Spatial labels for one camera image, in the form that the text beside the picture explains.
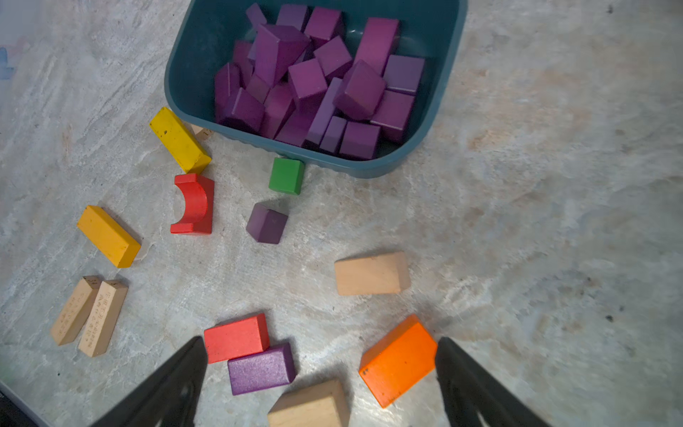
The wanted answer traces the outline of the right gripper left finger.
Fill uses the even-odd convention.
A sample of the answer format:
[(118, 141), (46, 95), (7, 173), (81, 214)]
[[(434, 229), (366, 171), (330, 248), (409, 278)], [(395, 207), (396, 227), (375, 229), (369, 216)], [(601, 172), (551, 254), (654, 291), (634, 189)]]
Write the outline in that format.
[(94, 425), (193, 426), (207, 365), (195, 336)]

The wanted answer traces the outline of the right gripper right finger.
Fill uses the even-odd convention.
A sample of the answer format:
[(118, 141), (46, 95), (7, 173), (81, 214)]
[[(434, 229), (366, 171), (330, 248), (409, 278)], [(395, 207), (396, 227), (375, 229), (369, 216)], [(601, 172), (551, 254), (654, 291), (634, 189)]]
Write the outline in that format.
[(435, 367), (450, 425), (548, 426), (448, 337), (439, 339)]

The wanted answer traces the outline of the purple cube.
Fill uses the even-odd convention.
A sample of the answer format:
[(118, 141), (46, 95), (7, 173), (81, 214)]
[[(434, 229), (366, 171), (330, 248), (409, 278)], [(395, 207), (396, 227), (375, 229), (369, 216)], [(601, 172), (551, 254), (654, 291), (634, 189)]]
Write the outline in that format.
[(385, 80), (361, 60), (351, 67), (341, 83), (334, 106), (353, 120), (370, 119), (386, 90)]
[(386, 90), (370, 123), (381, 128), (382, 136), (402, 145), (406, 141), (407, 125), (414, 108), (415, 97)]
[(380, 132), (379, 126), (348, 122), (339, 154), (344, 158), (372, 160), (375, 157)]

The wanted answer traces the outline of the purple long brick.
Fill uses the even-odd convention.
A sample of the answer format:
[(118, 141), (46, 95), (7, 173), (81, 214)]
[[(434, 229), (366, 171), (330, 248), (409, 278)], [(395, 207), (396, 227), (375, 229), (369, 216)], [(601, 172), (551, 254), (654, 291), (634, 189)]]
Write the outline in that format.
[(354, 63), (366, 62), (380, 77), (389, 57), (396, 50), (400, 34), (400, 20), (369, 18), (361, 37)]
[(322, 103), (320, 103), (320, 106), (313, 117), (306, 141), (314, 146), (319, 146), (322, 142), (323, 136), (325, 135), (325, 131), (327, 131), (327, 127), (329, 126), (331, 118), (336, 112), (334, 98), (339, 91), (341, 83), (343, 83), (341, 78), (332, 79)]

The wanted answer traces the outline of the purple triangle brick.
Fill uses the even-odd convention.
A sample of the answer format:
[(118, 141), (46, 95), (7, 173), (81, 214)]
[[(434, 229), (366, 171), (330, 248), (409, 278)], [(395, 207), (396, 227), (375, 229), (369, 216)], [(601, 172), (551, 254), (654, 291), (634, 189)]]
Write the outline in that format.
[(311, 44), (311, 39), (292, 26), (261, 25), (256, 37), (254, 72), (272, 88)]

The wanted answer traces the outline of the natural wood brick near bin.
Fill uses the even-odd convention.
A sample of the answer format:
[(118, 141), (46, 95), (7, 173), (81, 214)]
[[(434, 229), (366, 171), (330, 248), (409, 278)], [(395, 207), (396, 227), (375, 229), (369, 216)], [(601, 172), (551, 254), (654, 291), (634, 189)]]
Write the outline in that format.
[(205, 142), (213, 135), (213, 131), (210, 129), (196, 125), (191, 125), (190, 127), (199, 142)]

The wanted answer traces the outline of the teal plastic storage bin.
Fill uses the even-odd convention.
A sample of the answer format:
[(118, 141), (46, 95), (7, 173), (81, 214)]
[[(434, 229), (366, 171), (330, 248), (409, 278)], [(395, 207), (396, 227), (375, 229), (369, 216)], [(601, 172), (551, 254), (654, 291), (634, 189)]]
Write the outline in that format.
[(420, 146), (448, 88), (464, 30), (467, 2), (320, 2), (322, 7), (343, 12), (350, 51), (357, 50), (369, 18), (395, 18), (401, 22), (398, 53), (414, 54), (426, 60), (407, 127), (407, 142), (400, 147), (380, 142), (377, 157), (369, 161), (336, 158), (215, 123), (213, 79), (220, 67), (231, 59), (235, 41), (254, 37), (247, 19), (247, 8), (251, 5), (249, 1), (190, 2), (165, 68), (165, 98), (179, 119), (258, 149), (361, 179), (389, 174)]

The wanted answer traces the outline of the orange brick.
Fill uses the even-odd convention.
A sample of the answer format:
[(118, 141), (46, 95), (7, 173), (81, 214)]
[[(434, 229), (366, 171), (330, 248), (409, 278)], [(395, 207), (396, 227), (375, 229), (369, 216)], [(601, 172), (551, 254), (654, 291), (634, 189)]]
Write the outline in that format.
[(363, 354), (359, 375), (380, 407), (389, 407), (435, 369), (437, 348), (412, 314)]

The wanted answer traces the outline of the natural wood long brick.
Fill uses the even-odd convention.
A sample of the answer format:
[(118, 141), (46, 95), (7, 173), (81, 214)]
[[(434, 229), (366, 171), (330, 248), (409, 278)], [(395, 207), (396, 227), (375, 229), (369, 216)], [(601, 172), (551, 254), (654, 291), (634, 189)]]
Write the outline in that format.
[(78, 281), (51, 328), (51, 337), (58, 346), (76, 340), (91, 313), (100, 285), (101, 279), (97, 276), (85, 276)]
[(91, 358), (108, 350), (127, 291), (128, 286), (118, 280), (101, 282), (78, 350)]

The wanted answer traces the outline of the red rectangular brick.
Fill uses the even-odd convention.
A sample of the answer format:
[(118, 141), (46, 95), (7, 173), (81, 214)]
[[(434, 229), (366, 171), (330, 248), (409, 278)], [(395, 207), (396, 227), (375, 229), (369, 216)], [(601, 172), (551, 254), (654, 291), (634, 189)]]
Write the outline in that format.
[(204, 331), (204, 341), (209, 364), (265, 352), (270, 348), (266, 316), (259, 313), (208, 328)]

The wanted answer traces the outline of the purple brick beside red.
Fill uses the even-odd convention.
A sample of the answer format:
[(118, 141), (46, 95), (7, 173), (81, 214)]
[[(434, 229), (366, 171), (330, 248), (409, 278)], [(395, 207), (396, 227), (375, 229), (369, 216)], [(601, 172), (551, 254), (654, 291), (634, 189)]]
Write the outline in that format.
[(233, 396), (291, 384), (297, 375), (290, 343), (227, 362)]

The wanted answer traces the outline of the natural wood long brick left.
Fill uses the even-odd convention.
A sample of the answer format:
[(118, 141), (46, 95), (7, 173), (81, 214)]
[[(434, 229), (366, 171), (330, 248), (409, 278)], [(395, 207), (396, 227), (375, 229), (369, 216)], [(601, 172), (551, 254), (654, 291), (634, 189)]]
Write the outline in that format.
[(51, 337), (58, 346), (76, 340), (91, 313), (100, 285), (101, 279), (97, 276), (85, 276), (78, 281), (51, 328)]

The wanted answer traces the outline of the natural wood brick lower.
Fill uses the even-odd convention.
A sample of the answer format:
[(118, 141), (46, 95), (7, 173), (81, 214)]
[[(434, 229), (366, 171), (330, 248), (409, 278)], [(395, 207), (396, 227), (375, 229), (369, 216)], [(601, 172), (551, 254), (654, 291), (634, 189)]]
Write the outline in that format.
[(343, 385), (334, 379), (283, 394), (268, 412), (270, 426), (348, 426)]

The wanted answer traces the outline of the natural wood brick right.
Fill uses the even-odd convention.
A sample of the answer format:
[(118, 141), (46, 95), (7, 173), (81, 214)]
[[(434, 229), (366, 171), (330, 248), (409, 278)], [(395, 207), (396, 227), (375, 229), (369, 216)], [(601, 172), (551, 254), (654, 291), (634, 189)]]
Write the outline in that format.
[(341, 260), (334, 264), (339, 295), (399, 294), (411, 286), (404, 252)]

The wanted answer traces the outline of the yellow-orange brick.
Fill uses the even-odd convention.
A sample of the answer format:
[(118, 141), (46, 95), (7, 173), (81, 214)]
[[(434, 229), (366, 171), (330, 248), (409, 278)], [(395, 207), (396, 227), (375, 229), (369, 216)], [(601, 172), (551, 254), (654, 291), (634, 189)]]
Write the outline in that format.
[(141, 249), (141, 244), (99, 206), (85, 208), (78, 229), (118, 269), (131, 267)]

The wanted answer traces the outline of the red arch brick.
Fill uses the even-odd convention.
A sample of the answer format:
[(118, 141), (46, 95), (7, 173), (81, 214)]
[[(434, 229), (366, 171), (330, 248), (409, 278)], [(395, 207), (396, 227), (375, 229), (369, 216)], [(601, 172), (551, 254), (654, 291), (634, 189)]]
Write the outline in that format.
[(179, 222), (171, 225), (170, 233), (210, 235), (213, 231), (213, 201), (215, 182), (201, 174), (181, 174), (174, 185), (185, 200), (185, 211)]

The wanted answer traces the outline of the yellow long brick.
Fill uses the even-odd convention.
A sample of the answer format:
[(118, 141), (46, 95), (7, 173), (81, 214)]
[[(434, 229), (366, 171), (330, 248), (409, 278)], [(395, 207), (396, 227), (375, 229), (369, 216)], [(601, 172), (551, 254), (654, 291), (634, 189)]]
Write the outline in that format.
[(194, 134), (169, 108), (163, 107), (149, 125), (185, 174), (201, 174), (211, 163)]

